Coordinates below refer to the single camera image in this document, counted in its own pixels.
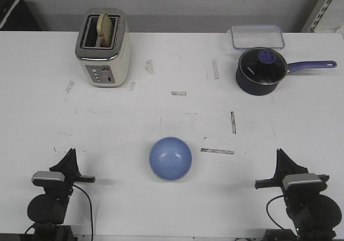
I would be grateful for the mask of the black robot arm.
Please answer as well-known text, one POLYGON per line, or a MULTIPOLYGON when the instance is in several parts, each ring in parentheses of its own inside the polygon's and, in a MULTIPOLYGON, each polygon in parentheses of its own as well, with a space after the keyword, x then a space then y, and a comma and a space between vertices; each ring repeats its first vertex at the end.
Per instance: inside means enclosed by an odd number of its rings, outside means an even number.
POLYGON ((263 240, 333 240, 334 228, 342 220, 341 209, 331 198, 322 195, 329 176, 310 173, 296 164, 282 149, 276 150, 275 173, 270 179, 256 180, 256 189, 279 187, 282 195, 267 202, 266 212, 278 229, 267 229, 263 240), (284 200, 286 214, 296 232, 285 229, 273 220, 268 207, 279 198, 284 200))
POLYGON ((42 187, 44 194, 33 198, 27 206, 27 216, 33 224, 32 240, 78 240, 72 227, 64 225, 67 208, 74 188, 88 199, 90 209, 91 240, 94 239, 92 202, 85 190, 76 183, 94 183, 94 176, 83 176, 78 168, 76 149, 71 148, 65 156, 48 171, 37 171, 31 178, 33 185, 42 187))

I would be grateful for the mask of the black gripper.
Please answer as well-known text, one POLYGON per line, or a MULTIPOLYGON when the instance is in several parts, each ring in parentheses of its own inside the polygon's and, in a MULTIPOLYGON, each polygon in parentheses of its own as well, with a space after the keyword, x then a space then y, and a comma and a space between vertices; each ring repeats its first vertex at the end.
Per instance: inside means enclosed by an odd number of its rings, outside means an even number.
POLYGON ((75 148, 70 148, 55 166, 49 168, 49 171, 64 176, 61 187, 61 193, 64 195, 72 195, 76 183, 90 184, 96 181, 95 176, 86 176, 80 173, 75 148))
POLYGON ((317 196, 320 192, 327 188, 329 175, 316 174, 321 180, 321 183, 294 185, 288 190, 283 188, 282 180, 285 176, 290 174, 308 173, 306 167, 296 164, 282 149, 276 150, 276 168, 274 176, 270 179, 255 180, 254 187, 256 189, 279 187, 286 198, 310 198, 317 196))

